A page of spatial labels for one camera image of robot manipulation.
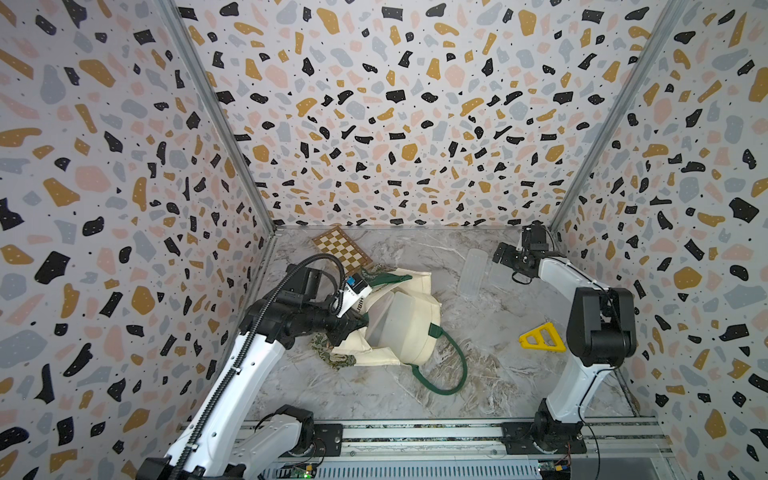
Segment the cream canvas tote bag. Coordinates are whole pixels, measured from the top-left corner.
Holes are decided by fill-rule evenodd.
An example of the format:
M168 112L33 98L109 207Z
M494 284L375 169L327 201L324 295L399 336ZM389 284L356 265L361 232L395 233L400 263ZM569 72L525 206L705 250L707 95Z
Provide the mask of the cream canvas tote bag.
M356 298L349 311L359 314L361 327L353 330L340 345L322 334L311 345L330 366L408 366L426 389L441 396L460 392L468 379L467 359L458 343L441 326L441 303L432 295L432 274L395 269L378 273L363 270L368 288ZM461 371L458 383L440 387L430 382L420 367L432 357L437 343L446 341L458 356Z

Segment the translucent plastic box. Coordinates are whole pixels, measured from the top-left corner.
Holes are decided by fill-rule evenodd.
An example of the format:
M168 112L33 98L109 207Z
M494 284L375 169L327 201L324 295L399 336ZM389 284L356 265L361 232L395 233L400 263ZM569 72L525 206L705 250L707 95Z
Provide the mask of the translucent plastic box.
M357 355L365 366L424 365L435 348L441 305L431 295L387 292L367 311L365 341L370 349Z

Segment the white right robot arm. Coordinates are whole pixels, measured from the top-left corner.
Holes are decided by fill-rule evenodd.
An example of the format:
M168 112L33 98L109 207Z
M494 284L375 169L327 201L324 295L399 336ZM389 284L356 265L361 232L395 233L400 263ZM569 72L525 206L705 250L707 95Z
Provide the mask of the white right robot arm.
M636 351L633 294L609 287L578 269L554 249L552 236L539 221L525 226L516 245L498 244L492 262L512 270L510 278L538 279L570 302L564 346L565 369L535 414L530 438L553 451L577 439L584 410L608 374Z

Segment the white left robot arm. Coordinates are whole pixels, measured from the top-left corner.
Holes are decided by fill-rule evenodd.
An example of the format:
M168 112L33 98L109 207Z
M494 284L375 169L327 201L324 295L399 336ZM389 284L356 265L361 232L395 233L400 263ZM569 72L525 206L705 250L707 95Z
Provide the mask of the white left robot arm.
M257 301L201 408L163 457L143 461L138 478L254 479L283 455L320 454L313 414L289 405L267 415L244 443L236 440L265 380L296 338L322 332L339 345L367 324L355 310L336 315L324 304Z

